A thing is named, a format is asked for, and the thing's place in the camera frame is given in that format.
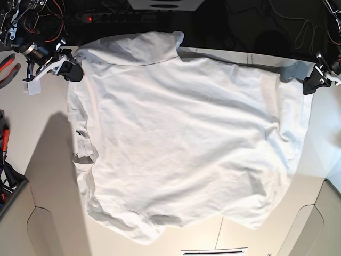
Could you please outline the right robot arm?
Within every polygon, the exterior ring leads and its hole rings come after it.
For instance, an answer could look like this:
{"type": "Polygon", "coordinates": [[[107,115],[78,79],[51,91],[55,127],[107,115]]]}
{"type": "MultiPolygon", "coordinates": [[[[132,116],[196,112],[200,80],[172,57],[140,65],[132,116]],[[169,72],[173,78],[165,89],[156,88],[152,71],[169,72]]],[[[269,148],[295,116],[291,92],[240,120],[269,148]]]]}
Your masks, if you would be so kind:
{"type": "Polygon", "coordinates": [[[26,58],[25,82],[47,73],[80,82],[84,73],[67,42],[64,1],[1,1],[1,43],[26,58]]]}

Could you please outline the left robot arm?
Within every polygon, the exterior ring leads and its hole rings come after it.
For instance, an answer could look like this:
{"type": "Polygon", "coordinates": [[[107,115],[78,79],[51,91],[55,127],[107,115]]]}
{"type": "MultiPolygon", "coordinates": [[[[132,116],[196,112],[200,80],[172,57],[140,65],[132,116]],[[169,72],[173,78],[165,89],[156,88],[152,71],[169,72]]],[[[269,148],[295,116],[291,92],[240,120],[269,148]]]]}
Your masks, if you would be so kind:
{"type": "Polygon", "coordinates": [[[326,35],[334,46],[329,53],[316,53],[316,62],[308,77],[303,80],[303,94],[309,95],[321,87],[340,85],[340,1],[323,1],[327,15],[326,35]]]}

